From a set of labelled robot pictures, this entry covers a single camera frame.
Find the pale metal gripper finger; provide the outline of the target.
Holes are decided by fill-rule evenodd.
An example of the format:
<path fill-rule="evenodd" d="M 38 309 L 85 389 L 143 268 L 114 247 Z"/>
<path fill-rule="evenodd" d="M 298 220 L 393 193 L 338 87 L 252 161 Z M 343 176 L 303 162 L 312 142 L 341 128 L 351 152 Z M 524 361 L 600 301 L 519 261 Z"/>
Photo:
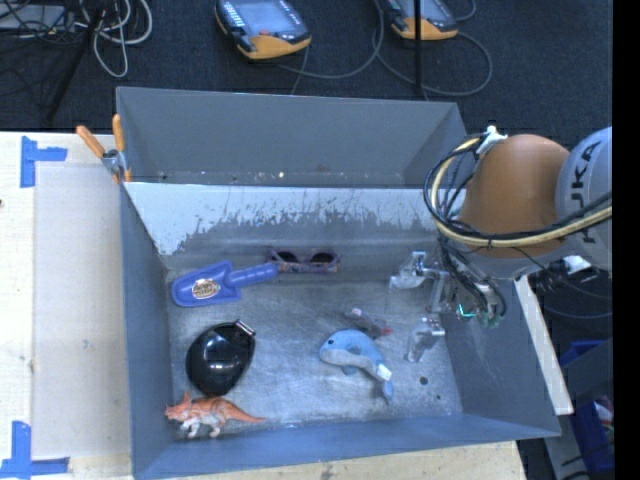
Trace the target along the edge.
<path fill-rule="evenodd" d="M 438 317 L 422 317 L 407 339 L 405 359 L 411 363 L 422 360 L 424 353 L 443 340 L 446 331 Z"/>
<path fill-rule="evenodd" d="M 426 280 L 434 280 L 434 272 L 427 267 L 427 252 L 413 251 L 400 265 L 398 272 L 389 279 L 390 289 L 413 289 Z"/>

